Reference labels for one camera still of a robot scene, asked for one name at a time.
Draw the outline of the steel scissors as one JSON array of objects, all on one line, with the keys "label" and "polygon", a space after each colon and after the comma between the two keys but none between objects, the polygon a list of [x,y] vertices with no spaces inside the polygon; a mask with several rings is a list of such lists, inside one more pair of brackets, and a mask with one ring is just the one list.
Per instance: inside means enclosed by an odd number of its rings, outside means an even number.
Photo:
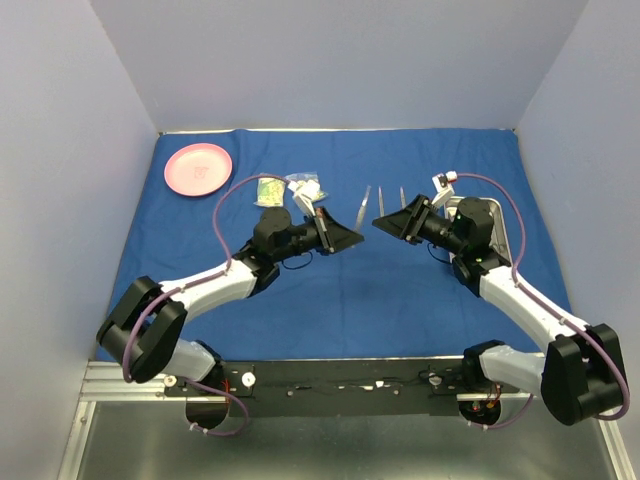
[{"label": "steel scissors", "polygon": [[399,188],[399,195],[400,195],[401,208],[404,209],[407,206],[407,202],[406,202],[406,196],[405,196],[405,191],[403,186],[400,186]]},{"label": "steel scissors", "polygon": [[381,186],[378,186],[377,199],[378,199],[378,209],[379,209],[378,218],[383,218],[386,212],[385,212],[384,194]]}]

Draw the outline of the steel tweezers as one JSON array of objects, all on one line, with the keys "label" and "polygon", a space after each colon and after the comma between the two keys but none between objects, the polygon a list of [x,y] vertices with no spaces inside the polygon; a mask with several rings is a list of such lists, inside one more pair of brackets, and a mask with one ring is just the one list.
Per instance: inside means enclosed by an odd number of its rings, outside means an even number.
[{"label": "steel tweezers", "polygon": [[368,185],[365,189],[365,193],[363,196],[363,199],[360,203],[358,212],[357,212],[357,216],[356,216],[356,221],[355,221],[355,225],[353,230],[355,232],[359,232],[362,228],[364,219],[365,219],[365,215],[366,215],[366,211],[367,211],[367,207],[368,207],[368,202],[369,202],[369,197],[370,197],[370,193],[371,193],[371,186]]}]

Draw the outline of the green gauze packet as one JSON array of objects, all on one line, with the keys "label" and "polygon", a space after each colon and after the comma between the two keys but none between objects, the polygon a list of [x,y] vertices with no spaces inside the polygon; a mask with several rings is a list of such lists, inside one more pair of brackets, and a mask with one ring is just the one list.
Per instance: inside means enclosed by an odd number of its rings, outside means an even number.
[{"label": "green gauze packet", "polygon": [[254,204],[262,208],[283,207],[286,182],[276,177],[261,177]]},{"label": "green gauze packet", "polygon": [[316,172],[299,172],[291,173],[285,176],[285,179],[291,183],[303,185],[312,183],[312,194],[310,198],[313,202],[319,202],[327,198],[328,193],[322,188],[319,176]]}]

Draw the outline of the steel instrument tray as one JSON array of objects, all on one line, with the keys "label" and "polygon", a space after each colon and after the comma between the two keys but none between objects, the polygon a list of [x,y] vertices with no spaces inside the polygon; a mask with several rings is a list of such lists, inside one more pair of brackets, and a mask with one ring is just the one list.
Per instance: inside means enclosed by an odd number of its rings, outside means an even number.
[{"label": "steel instrument tray", "polygon": [[[457,207],[462,200],[462,196],[453,196],[444,204],[444,215],[446,219],[451,221],[454,220]],[[481,197],[481,200],[487,203],[489,215],[493,219],[493,228],[489,245],[502,257],[512,262],[513,258],[506,233],[502,207],[500,203],[493,198]]]}]

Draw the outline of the blue surgical drape cloth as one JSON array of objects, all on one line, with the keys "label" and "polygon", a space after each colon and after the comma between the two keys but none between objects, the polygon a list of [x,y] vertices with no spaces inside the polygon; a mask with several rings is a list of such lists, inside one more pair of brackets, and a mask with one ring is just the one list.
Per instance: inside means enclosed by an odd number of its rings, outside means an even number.
[{"label": "blue surgical drape cloth", "polygon": [[[173,192],[164,168],[195,143],[224,148],[230,179],[200,197]],[[506,315],[475,297],[445,264],[442,249],[409,245],[376,229],[378,186],[385,212],[432,195],[432,177],[461,173],[456,192],[497,199],[503,207],[520,273],[562,307],[569,304],[559,262],[523,167],[514,132],[399,130],[372,132],[164,135],[150,170],[121,258],[113,294],[138,277],[183,278],[221,264],[251,237],[261,211],[255,176],[316,172],[328,193],[325,206],[352,227],[371,186],[365,240],[344,252],[294,258],[253,298],[234,301],[188,323],[183,335],[201,340],[228,360],[417,357],[457,355],[501,340],[527,352],[535,343]]]}]

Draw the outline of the pink plastic plate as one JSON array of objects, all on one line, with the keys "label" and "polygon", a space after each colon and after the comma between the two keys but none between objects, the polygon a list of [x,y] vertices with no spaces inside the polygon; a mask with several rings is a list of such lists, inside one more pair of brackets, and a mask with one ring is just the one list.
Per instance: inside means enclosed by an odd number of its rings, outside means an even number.
[{"label": "pink plastic plate", "polygon": [[233,172],[233,161],[222,147],[195,143],[179,149],[166,162],[164,180],[175,193],[200,197],[223,187]]}]

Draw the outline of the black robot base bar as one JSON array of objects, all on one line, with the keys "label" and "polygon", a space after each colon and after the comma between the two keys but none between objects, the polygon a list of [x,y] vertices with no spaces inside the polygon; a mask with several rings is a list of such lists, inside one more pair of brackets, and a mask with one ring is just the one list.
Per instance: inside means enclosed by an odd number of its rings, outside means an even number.
[{"label": "black robot base bar", "polygon": [[415,414],[500,424],[527,401],[504,383],[467,386],[459,356],[228,361],[207,384],[202,389],[166,377],[164,393],[185,400],[187,419],[204,427],[258,418]]}]

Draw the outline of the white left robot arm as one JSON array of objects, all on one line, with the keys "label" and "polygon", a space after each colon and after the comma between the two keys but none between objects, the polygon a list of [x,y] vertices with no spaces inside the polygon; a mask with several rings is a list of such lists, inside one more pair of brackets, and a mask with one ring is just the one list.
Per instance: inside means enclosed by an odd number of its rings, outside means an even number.
[{"label": "white left robot arm", "polygon": [[212,394],[221,385],[220,359],[204,343],[182,339],[184,325],[221,305],[261,293],[289,258],[311,251],[332,255],[363,240],[323,207],[300,225],[293,224],[286,208],[270,207],[230,261],[178,280],[136,279],[99,328],[97,343],[118,361],[127,381],[145,383],[165,374],[187,379],[201,395]]}]

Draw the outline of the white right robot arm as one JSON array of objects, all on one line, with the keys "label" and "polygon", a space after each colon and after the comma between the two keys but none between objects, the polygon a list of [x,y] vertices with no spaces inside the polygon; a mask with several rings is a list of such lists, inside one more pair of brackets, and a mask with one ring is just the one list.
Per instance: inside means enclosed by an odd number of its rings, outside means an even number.
[{"label": "white right robot arm", "polygon": [[427,241],[446,250],[456,279],[539,347],[540,356],[499,340],[467,348],[459,368],[467,390],[509,385],[540,398],[567,426],[627,413],[630,391],[618,335],[606,324],[590,325],[558,307],[514,271],[497,201],[454,197],[438,208],[418,195],[373,224],[409,244]]}]

